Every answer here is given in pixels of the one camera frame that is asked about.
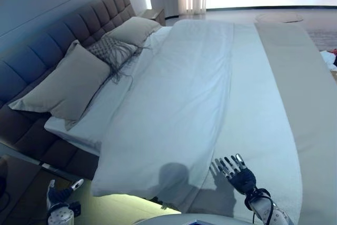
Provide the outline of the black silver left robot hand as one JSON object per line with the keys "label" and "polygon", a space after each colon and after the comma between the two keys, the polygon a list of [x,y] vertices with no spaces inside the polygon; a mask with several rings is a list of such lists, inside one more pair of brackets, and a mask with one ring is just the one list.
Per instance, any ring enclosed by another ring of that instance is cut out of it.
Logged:
{"label": "black silver left robot hand", "polygon": [[52,179],[49,182],[46,194],[46,203],[47,210],[50,210],[52,207],[57,204],[63,204],[67,201],[67,199],[71,196],[71,194],[76,191],[78,188],[82,186],[84,183],[84,179],[79,179],[75,183],[73,183],[70,187],[65,188],[63,190],[58,190],[55,187],[56,180]]}

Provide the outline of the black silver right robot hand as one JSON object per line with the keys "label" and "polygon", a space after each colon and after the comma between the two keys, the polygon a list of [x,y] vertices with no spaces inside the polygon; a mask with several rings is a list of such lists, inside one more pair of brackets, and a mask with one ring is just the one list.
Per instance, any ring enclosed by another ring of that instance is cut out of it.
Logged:
{"label": "black silver right robot hand", "polygon": [[240,194],[248,195],[256,189],[255,175],[240,154],[232,155],[230,159],[220,158],[218,169]]}

